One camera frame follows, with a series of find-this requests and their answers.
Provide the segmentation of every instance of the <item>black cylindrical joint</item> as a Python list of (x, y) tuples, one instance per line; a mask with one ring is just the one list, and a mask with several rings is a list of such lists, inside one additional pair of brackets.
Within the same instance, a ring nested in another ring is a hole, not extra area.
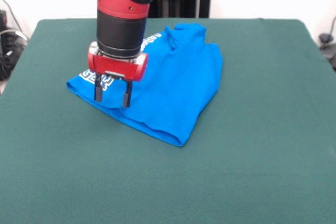
[(103, 54), (133, 58), (141, 52), (147, 18), (123, 19), (98, 10), (97, 39)]

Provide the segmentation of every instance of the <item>green table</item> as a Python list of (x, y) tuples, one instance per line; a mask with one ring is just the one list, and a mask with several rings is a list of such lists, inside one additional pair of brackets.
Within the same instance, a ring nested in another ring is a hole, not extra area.
[(44, 20), (0, 97), (0, 223), (336, 223), (336, 76), (297, 20), (200, 22), (219, 93), (183, 147), (67, 90), (93, 19)]

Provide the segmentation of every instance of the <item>table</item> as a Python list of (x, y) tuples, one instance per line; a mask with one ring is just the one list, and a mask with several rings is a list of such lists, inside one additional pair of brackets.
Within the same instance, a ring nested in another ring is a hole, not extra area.
[(298, 20), (199, 22), (221, 89), (183, 148), (67, 90), (94, 19), (43, 20), (0, 97), (1, 223), (335, 223), (336, 76)]

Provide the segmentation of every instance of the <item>black cord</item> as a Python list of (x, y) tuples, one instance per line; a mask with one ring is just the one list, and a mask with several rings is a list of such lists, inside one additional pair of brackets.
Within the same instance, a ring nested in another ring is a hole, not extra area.
[(8, 9), (9, 9), (9, 11), (10, 11), (10, 13), (11, 13), (11, 15), (12, 15), (12, 17), (13, 17), (13, 19), (14, 19), (16, 25), (17, 25), (17, 27), (19, 28), (19, 30), (20, 30), (21, 33), (22, 33), (23, 31), (22, 31), (22, 29), (21, 29), (21, 27), (20, 27), (20, 24), (19, 24), (19, 22), (17, 21), (15, 15), (14, 15), (14, 13), (13, 13), (13, 11), (12, 11), (11, 6), (9, 5), (9, 3), (7, 3), (7, 1), (5, 1), (5, 0), (2, 0), (2, 1), (8, 6)]
[(336, 58), (336, 53), (329, 59), (329, 62), (332, 63), (332, 61)]
[(331, 25), (331, 28), (330, 28), (330, 33), (329, 33), (328, 40), (330, 39), (332, 33), (334, 32), (335, 22), (336, 22), (336, 16), (335, 16), (334, 19), (332, 20), (332, 25)]
[[(332, 36), (332, 33), (334, 32), (334, 26), (335, 26), (335, 23), (336, 23), (336, 16), (335, 16), (334, 19), (332, 20), (331, 28), (330, 28), (330, 32), (329, 32), (329, 34), (328, 34), (328, 39), (327, 39), (327, 41), (330, 40), (330, 38), (331, 38), (331, 36)], [(320, 47), (320, 49), (324, 49), (325, 46), (326, 46), (327, 44), (329, 44), (329, 42), (328, 42), (328, 43), (323, 43), (323, 45)]]

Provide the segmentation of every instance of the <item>folded shirt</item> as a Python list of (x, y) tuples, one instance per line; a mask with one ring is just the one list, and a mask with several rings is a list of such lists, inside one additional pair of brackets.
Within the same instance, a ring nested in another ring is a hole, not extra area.
[(142, 50), (149, 62), (142, 81), (133, 83), (130, 108), (122, 107), (124, 81), (103, 76), (100, 103), (94, 100), (95, 73), (90, 70), (69, 80), (67, 87), (114, 119), (181, 147), (219, 89), (222, 55), (205, 36), (200, 24), (177, 24), (145, 39)]

